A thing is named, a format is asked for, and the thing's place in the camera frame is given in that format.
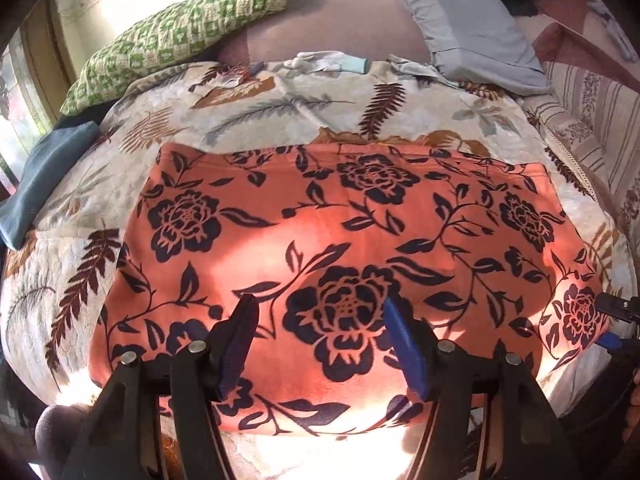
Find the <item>bedsheet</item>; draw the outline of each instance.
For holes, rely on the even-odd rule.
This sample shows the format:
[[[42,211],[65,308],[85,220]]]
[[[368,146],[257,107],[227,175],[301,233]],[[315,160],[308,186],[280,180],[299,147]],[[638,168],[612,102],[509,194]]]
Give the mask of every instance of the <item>bedsheet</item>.
[[[398,75],[386,62],[372,63],[366,75],[301,74],[271,63],[233,89],[214,86],[221,70],[216,63],[190,64],[133,83],[36,218],[23,249],[8,255],[0,299],[4,352],[45,402],[90,402],[99,392],[87,371],[91,337],[114,279],[124,227],[142,207],[140,191],[169,140],[233,153],[257,187],[264,177],[261,149],[310,142],[415,142],[510,164],[541,162],[603,289],[636,294],[626,238],[594,199],[591,184],[553,135],[542,136],[500,89],[446,88]],[[584,366],[597,351],[589,348],[538,376],[551,399],[558,397],[557,384],[572,384],[553,403],[557,413],[602,368],[601,356]],[[392,417],[388,424],[399,421]]]

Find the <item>light blue fabric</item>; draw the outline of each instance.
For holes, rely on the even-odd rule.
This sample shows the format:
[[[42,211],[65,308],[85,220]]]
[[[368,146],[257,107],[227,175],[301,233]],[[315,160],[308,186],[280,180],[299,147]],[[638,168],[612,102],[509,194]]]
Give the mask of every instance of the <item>light blue fabric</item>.
[[[340,70],[343,72],[355,72],[356,74],[365,74],[367,60],[361,57],[349,56],[345,54],[340,60]]]
[[[56,186],[100,134],[97,124],[53,130],[35,145],[15,194],[0,204],[0,237],[17,251]]]

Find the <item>sunlight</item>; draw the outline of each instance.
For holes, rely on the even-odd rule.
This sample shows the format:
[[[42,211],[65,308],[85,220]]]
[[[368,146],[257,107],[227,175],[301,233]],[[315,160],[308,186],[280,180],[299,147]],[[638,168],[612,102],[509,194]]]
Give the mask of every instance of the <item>sunlight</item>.
[[[92,406],[101,391],[89,378],[89,368],[84,368],[69,375],[67,384],[60,384],[60,392],[56,397],[56,404],[62,406],[87,404]]]

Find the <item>black rose print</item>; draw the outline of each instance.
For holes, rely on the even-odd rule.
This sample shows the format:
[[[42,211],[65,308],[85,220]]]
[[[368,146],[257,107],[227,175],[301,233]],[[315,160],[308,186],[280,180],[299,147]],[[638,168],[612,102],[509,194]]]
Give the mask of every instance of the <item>black rose print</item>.
[[[382,304],[399,289],[390,269],[329,267],[317,286],[289,295],[283,326],[315,346],[316,359],[329,380],[343,382],[371,370],[376,348],[390,348]]]
[[[254,399],[251,396],[251,388],[254,385],[248,379],[240,377],[236,389],[233,390],[225,399],[225,402],[216,404],[217,409],[226,416],[236,416],[240,410],[250,408],[254,405]]]
[[[502,221],[510,228],[522,232],[525,240],[541,253],[545,243],[554,241],[554,229],[551,224],[526,200],[507,192],[500,204]]]
[[[572,344],[580,341],[580,346],[587,348],[593,341],[602,318],[602,314],[595,309],[594,292],[588,286],[578,290],[575,283],[572,283],[564,293],[563,303],[562,333]]]
[[[379,204],[402,203],[405,188],[420,182],[420,177],[395,166],[384,155],[363,155],[357,162],[337,165],[344,187],[364,191]]]
[[[215,216],[218,203],[217,199],[191,189],[175,200],[165,198],[158,202],[148,213],[149,223],[156,230],[151,238],[156,259],[164,263],[183,248],[209,251],[221,231]]]

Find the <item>patterned cushion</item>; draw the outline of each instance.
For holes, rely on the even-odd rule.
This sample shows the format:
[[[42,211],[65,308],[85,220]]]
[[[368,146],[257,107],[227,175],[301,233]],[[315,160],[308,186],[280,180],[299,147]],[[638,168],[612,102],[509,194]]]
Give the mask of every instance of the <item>patterned cushion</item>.
[[[287,0],[186,0],[136,23],[82,68],[60,111],[77,115],[117,99],[127,86],[180,63],[247,22],[284,10]]]

